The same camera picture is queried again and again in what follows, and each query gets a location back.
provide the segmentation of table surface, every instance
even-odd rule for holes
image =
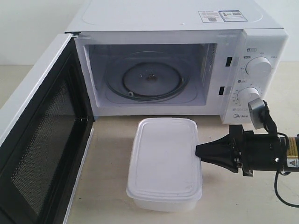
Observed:
[[[0,108],[30,66],[0,66]],[[299,63],[281,63],[266,96],[280,132],[299,133]],[[182,116],[198,125],[201,143],[228,134],[219,116]],[[231,224],[297,223],[299,210],[275,196],[274,172],[254,177],[202,163],[203,195],[194,210],[164,213],[135,206],[126,194],[128,166],[138,123],[146,116],[101,117],[94,134],[71,207],[68,224]],[[250,124],[245,130],[253,130]],[[299,173],[280,176],[278,188],[287,201],[299,203]]]

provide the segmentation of midea logo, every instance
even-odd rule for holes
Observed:
[[[248,117],[248,115],[240,115],[238,113],[234,114],[234,118],[247,118],[247,117]]]

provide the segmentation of microwave top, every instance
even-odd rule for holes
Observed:
[[[254,0],[88,0],[66,32],[282,28]]]

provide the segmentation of control panel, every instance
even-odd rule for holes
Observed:
[[[288,38],[283,29],[248,29],[242,33],[243,45],[223,123],[250,123],[248,103],[263,99],[275,74]]]

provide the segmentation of white wall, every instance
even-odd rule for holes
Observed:
[[[299,61],[299,0],[255,1],[290,35],[282,60]],[[83,2],[0,1],[0,64],[34,64],[56,34],[64,32]]]

